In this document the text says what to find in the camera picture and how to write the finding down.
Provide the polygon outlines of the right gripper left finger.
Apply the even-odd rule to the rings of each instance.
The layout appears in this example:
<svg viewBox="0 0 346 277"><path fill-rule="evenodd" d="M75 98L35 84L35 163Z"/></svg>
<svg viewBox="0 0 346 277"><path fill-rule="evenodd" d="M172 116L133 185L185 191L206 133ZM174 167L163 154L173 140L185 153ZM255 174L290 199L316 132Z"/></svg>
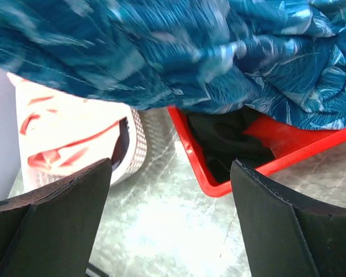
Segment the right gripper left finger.
<svg viewBox="0 0 346 277"><path fill-rule="evenodd" d="M102 159L0 201L0 276L104 276L89 258L111 175Z"/></svg>

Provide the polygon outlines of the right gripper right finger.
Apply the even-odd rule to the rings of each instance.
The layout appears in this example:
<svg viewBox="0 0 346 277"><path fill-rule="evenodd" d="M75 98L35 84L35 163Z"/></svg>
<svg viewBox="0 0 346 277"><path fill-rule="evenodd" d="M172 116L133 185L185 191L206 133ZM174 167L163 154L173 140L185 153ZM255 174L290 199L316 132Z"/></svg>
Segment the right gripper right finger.
<svg viewBox="0 0 346 277"><path fill-rule="evenodd" d="M237 160L231 186L252 276L346 276L346 208Z"/></svg>

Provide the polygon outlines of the blue leaf-print shorts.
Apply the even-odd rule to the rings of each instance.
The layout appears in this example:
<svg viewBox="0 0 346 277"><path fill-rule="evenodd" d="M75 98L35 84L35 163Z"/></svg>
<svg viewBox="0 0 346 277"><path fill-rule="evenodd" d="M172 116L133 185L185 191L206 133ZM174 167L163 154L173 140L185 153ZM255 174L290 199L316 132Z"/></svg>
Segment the blue leaf-print shorts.
<svg viewBox="0 0 346 277"><path fill-rule="evenodd" d="M346 1L0 1L0 68L82 98L346 128Z"/></svg>

